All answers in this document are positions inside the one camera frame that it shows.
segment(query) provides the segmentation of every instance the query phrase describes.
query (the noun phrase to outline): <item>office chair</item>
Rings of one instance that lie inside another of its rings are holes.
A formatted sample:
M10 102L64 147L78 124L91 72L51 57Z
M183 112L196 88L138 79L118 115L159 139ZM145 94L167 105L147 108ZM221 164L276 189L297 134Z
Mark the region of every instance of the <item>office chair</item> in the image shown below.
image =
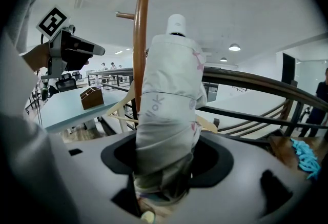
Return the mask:
M80 72L76 71L72 73L72 77L75 78L76 81L82 79L82 75L80 74Z
M76 81L73 78L59 80L56 82L56 86L59 92L65 92L77 88Z
M62 74L61 77L58 78L58 80L70 79L71 77L72 75L70 73Z

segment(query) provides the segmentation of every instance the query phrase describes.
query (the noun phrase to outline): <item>desk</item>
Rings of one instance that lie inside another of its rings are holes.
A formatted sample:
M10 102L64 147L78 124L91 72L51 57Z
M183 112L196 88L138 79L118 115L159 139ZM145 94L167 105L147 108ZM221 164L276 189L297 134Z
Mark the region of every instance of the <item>desk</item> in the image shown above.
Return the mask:
M307 143L313 150L313 153L318 157L318 163L321 162L328 152L328 142L323 137L293 137L295 140L302 140ZM269 142L276 157L287 167L295 172L303 174L305 177L308 173L298 167L299 159L293 148L293 142L290 137L270 136Z
M104 104L84 110L80 94L85 90L87 87L54 94L40 111L42 127L51 133L61 132L104 115L108 109L124 98L102 90Z

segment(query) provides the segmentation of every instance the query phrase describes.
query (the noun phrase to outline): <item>wooden coat rack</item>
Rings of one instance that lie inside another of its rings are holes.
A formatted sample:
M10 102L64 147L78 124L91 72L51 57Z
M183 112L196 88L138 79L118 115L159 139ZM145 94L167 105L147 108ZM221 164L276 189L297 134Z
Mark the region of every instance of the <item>wooden coat rack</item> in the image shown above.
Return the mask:
M134 21L133 76L137 112L140 110L141 88L146 65L146 31L149 0L137 0L135 14L117 12L116 16Z

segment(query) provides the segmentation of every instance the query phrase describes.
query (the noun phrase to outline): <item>white cap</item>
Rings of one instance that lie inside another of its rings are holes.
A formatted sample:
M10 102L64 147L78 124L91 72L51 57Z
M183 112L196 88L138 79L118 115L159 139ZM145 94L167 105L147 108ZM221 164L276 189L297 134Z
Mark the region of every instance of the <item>white cap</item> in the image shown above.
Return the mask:
M168 19L166 34L180 33L187 36L186 19L181 14L172 14Z

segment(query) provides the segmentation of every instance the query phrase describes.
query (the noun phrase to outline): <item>ceiling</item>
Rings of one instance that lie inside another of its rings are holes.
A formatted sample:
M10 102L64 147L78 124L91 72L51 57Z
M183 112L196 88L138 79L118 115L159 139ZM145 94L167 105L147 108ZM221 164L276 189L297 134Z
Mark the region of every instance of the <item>ceiling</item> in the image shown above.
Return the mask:
M28 46L36 45L40 33L38 21L59 5L71 16L75 34L94 43L132 47L133 22L116 18L115 12L134 13L136 0L37 0L30 18ZM311 0L150 0L147 23L147 47L152 37L165 33L167 19L180 13L187 22L187 36L197 41L209 63L236 65L268 51L325 33L326 26ZM242 50L231 52L231 43Z

